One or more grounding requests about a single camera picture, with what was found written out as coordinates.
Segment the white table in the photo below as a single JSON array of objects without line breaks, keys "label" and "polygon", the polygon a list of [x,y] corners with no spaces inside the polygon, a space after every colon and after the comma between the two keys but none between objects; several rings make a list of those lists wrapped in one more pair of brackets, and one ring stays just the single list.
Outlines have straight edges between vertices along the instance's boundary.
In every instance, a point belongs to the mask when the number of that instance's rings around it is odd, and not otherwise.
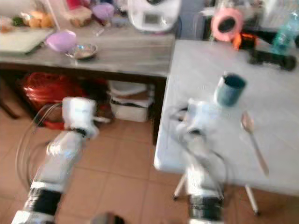
[{"label": "white table", "polygon": [[[299,68],[293,72],[247,63],[248,54],[227,43],[176,41],[164,98],[165,110],[189,98],[211,102],[220,77],[234,72],[248,83],[238,104],[225,109],[213,135],[215,151],[232,165],[230,182],[299,195]],[[255,120],[255,136],[268,163],[270,176],[259,167],[249,136],[240,126],[248,110]],[[182,147],[169,135],[172,123],[160,125],[154,165],[158,170],[183,173]],[[215,163],[219,177],[223,166]]]}]

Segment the wire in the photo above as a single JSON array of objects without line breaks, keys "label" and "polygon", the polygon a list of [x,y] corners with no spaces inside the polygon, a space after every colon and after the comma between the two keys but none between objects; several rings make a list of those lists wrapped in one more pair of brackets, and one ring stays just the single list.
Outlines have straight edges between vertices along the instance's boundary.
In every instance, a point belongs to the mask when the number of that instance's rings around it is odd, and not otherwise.
[{"label": "wire", "polygon": [[[179,121],[178,118],[180,118],[180,116],[178,116],[180,114],[180,112],[182,112],[182,108],[184,111],[186,111],[186,105],[182,106],[182,107],[177,107],[177,106],[171,106],[168,108],[168,110],[165,111],[164,117],[168,117],[170,119],[175,119],[176,121]],[[183,135],[177,135],[175,134],[173,131],[171,131],[170,128],[166,127],[166,123],[165,123],[166,119],[163,119],[162,121],[162,127],[170,134],[170,137],[175,140],[177,143],[179,143],[183,149],[189,154],[191,155],[196,161],[197,163],[204,169],[204,171],[210,176],[211,180],[214,182],[215,187],[217,188],[217,191],[219,193],[220,196],[222,196],[224,198],[224,194],[225,194],[225,188],[224,188],[224,184],[228,182],[228,163],[226,162],[226,160],[217,152],[213,151],[212,149],[210,149],[210,151],[217,156],[222,163],[225,166],[225,181],[223,186],[221,186],[221,184],[216,180],[216,178],[214,178],[214,176],[211,174],[211,172],[207,169],[205,162],[203,161],[203,158],[200,158],[198,155],[196,155],[193,151],[191,151],[188,146],[187,146],[187,142],[184,140]]]},{"label": "wire", "polygon": [[31,140],[32,140],[32,136],[37,132],[37,130],[38,130],[38,128],[39,128],[39,126],[40,126],[40,124],[44,121],[44,120],[46,120],[47,118],[48,118],[48,116],[51,114],[51,112],[56,108],[56,107],[58,107],[58,106],[60,106],[61,105],[61,103],[58,103],[58,104],[54,104],[54,105],[52,105],[47,111],[46,111],[46,113],[43,115],[43,117],[39,120],[39,123],[35,126],[35,129],[33,130],[33,132],[32,132],[32,134],[30,135],[30,137],[29,137],[29,140],[28,140],[28,142],[27,142],[27,145],[25,146],[25,149],[27,149],[27,152],[28,152],[28,156],[27,156],[27,159],[26,159],[26,168],[25,168],[25,175],[26,175],[26,179],[27,179],[27,184],[28,184],[28,186],[30,186],[31,185],[31,183],[32,183],[32,180],[31,180],[31,178],[30,178],[30,171],[29,171],[29,163],[30,163],[30,161],[28,161],[28,159],[30,159],[30,143],[31,143]]},{"label": "wire", "polygon": [[22,185],[27,189],[27,185],[26,185],[26,182],[24,181],[22,175],[21,175],[21,170],[19,168],[19,160],[20,160],[20,155],[21,155],[21,149],[22,149],[22,143],[28,133],[28,131],[30,130],[30,128],[33,126],[33,124],[36,123],[36,120],[37,118],[40,116],[40,114],[48,107],[49,105],[45,105],[43,106],[39,112],[36,114],[36,116],[33,118],[32,122],[29,124],[29,126],[25,129],[24,131],[24,134],[22,135],[20,141],[19,141],[19,144],[18,144],[18,147],[17,147],[17,153],[16,153],[16,157],[15,157],[15,169],[16,169],[16,172],[17,172],[17,176],[19,177]]},{"label": "wire", "polygon": [[[29,126],[26,128],[26,130],[24,131],[24,134],[22,135],[18,148],[17,148],[17,154],[16,154],[16,158],[15,158],[15,168],[16,168],[16,172],[17,175],[23,185],[23,187],[25,189],[30,189],[30,183],[28,183],[28,181],[26,181],[26,178],[24,177],[24,175],[22,175],[22,171],[24,171],[23,169],[23,161],[24,161],[24,156],[26,153],[26,148],[23,150],[23,144],[24,144],[24,140],[26,139],[31,127],[35,124],[36,128],[35,130],[32,132],[32,134],[35,133],[35,131],[37,130],[37,128],[40,126],[40,124],[46,119],[46,117],[48,116],[48,114],[59,104],[55,104],[55,105],[44,105],[39,112],[36,114],[36,116],[33,118],[32,122],[29,124]],[[46,113],[42,116],[42,118],[39,120],[38,124],[36,124],[37,119],[40,117],[41,113],[47,108],[50,107]]]}]

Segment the tape roll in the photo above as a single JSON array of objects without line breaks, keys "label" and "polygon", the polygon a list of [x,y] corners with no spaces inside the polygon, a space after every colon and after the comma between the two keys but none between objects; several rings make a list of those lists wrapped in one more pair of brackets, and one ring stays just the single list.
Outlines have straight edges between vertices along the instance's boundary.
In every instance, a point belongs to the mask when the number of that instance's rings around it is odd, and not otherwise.
[{"label": "tape roll", "polygon": [[222,8],[212,18],[212,34],[219,41],[231,41],[242,27],[243,16],[234,8]]}]

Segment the pink tape roll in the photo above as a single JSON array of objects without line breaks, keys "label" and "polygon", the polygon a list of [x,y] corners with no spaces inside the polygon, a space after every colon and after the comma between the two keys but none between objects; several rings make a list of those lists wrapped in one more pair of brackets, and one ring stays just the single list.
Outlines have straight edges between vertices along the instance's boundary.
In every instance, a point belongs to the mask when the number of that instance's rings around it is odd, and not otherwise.
[{"label": "pink tape roll", "polygon": [[[235,26],[228,32],[221,32],[219,30],[219,25],[227,20],[228,18],[233,18],[235,21]],[[243,27],[243,16],[242,14],[233,8],[222,8],[220,9],[212,18],[212,34],[219,41],[231,41],[238,33],[240,33]]]}]

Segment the blue plastic bottle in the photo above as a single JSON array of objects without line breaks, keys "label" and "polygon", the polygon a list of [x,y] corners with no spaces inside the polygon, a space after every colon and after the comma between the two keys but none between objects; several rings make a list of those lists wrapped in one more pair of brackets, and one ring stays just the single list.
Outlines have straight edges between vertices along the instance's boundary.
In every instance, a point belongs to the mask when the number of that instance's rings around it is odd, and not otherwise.
[{"label": "blue plastic bottle", "polygon": [[297,12],[290,13],[290,18],[276,34],[272,50],[276,54],[285,55],[293,40],[299,31],[299,14]]}]

